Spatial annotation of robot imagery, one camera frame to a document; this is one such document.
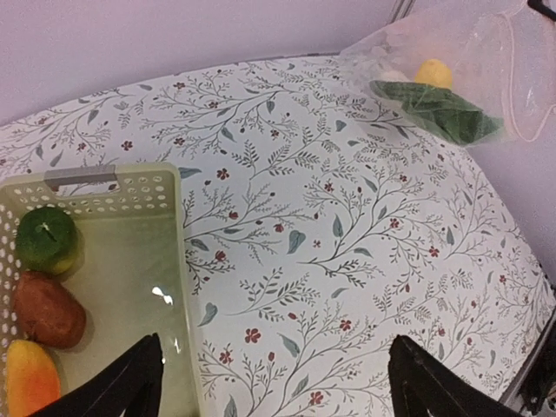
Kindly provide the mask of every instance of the beige plastic basket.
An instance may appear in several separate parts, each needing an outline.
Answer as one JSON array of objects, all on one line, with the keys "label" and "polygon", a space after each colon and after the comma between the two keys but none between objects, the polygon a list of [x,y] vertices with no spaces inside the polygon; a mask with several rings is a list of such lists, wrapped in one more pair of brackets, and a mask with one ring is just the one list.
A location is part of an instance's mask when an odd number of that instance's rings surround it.
[{"label": "beige plastic basket", "polygon": [[[25,269],[15,252],[17,225],[32,209],[57,206],[76,221],[83,244],[83,258],[76,271],[62,278],[63,285],[88,313],[85,336],[76,348],[50,349],[63,393],[88,381],[144,335],[157,332],[165,361],[160,415],[201,415],[185,306],[179,178],[173,166],[157,163],[63,169],[10,178],[0,185],[4,380],[7,348],[24,338],[10,299]],[[73,191],[100,189],[101,194],[59,195],[59,189],[69,185],[76,185]],[[7,417],[2,385],[0,417]]]}]

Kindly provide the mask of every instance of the brown vegetable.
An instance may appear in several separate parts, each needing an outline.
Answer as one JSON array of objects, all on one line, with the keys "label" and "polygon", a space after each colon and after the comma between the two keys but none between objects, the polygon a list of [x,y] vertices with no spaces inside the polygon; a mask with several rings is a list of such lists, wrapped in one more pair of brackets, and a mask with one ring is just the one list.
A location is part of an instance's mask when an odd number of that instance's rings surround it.
[{"label": "brown vegetable", "polygon": [[41,272],[23,272],[13,298],[17,324],[33,341],[53,348],[74,347],[85,331],[81,304],[60,284]]}]

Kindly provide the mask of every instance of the transparent plastic bag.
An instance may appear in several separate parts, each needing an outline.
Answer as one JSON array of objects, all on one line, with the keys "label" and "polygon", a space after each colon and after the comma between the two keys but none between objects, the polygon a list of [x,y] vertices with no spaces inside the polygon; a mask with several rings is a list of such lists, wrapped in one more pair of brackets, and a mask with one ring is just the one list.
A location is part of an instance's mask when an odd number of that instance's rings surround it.
[{"label": "transparent plastic bag", "polygon": [[[556,109],[556,25],[526,0],[450,0],[378,30],[340,57],[357,90],[460,146],[533,141]],[[441,64],[431,75],[440,74],[440,83],[414,81],[432,59],[449,68],[450,88]]]}]

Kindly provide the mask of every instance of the dark green vegetable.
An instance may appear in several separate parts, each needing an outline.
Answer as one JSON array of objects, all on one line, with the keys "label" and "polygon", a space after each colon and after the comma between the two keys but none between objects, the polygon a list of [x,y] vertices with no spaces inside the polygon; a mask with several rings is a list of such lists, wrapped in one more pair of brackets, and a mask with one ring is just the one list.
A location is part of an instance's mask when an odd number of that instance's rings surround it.
[{"label": "dark green vegetable", "polygon": [[457,145],[477,142],[503,125],[503,119],[486,115],[449,89],[385,81],[372,81],[370,87],[378,97],[400,102],[417,127]]}]

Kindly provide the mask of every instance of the floral pattern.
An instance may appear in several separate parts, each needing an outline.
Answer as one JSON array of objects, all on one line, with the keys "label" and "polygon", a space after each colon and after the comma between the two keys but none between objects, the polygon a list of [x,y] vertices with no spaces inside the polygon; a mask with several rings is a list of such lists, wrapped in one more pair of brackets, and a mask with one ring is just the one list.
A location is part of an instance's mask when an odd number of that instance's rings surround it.
[{"label": "floral pattern", "polygon": [[392,415],[397,334],[499,397],[555,305],[468,154],[351,91],[332,57],[102,91],[0,139],[3,177],[180,167],[207,415]]}]

